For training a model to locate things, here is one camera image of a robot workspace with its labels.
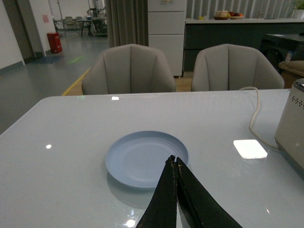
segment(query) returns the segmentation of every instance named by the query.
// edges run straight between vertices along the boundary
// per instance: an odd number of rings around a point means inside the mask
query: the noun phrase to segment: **white cabinet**
[[[174,76],[182,75],[186,0],[148,0],[149,46],[164,52]]]

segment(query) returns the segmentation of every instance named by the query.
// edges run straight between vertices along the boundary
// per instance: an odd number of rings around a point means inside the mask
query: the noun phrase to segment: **light blue plate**
[[[188,164],[188,151],[177,138],[162,132],[136,132],[112,145],[105,164],[119,182],[130,187],[152,189],[171,155]]]

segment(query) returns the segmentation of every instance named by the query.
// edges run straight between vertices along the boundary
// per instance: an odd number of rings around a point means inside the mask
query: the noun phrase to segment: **glossy table surface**
[[[289,90],[260,95],[254,129],[275,144]],[[105,157],[121,137],[147,130],[186,146],[189,168],[242,227],[303,227],[304,181],[267,146],[266,158],[243,159],[233,145],[254,139],[248,124],[255,91],[118,97],[47,98],[0,136],[2,228],[134,227],[153,191],[117,182]]]

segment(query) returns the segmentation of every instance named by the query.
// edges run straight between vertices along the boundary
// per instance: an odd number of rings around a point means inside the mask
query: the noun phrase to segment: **vent holes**
[[[291,98],[291,101],[294,102],[299,107],[302,107],[304,109],[304,101],[300,100],[298,97],[293,96]]]

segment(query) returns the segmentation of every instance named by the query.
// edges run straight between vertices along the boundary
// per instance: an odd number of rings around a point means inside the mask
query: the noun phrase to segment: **power cord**
[[[273,148],[273,149],[276,149],[276,150],[279,150],[278,146],[276,145],[272,145],[268,142],[266,142],[263,138],[261,138],[254,130],[253,130],[253,125],[254,125],[254,122],[256,120],[256,117],[257,117],[257,114],[258,112],[260,111],[260,105],[261,105],[261,101],[260,101],[260,96],[259,96],[259,92],[258,92],[258,89],[256,87],[243,87],[241,88],[240,90],[249,90],[249,89],[254,89],[256,91],[256,98],[257,98],[257,102],[256,102],[256,111],[255,113],[253,114],[252,118],[251,118],[251,121],[249,123],[249,131],[256,137],[258,138],[261,142],[263,142],[264,144],[266,144],[267,146]]]

